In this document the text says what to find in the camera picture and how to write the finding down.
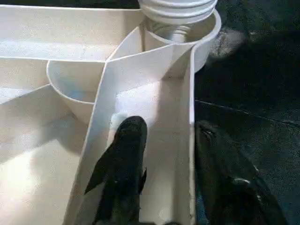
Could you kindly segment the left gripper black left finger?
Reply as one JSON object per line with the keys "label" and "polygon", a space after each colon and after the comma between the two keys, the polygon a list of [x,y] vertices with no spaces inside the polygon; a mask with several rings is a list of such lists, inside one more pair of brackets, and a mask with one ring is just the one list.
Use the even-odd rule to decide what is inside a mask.
{"label": "left gripper black left finger", "polygon": [[85,193],[104,188],[93,224],[127,225],[139,222],[140,195],[147,178],[143,156],[148,128],[140,116],[118,126],[113,141],[97,161]]}

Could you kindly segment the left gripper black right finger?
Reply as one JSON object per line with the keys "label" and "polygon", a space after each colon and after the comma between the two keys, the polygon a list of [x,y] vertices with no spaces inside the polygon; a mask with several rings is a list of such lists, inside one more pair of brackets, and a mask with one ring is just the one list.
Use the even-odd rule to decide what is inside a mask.
{"label": "left gripper black right finger", "polygon": [[195,123],[195,166],[211,225],[287,224],[242,145],[206,120]]}

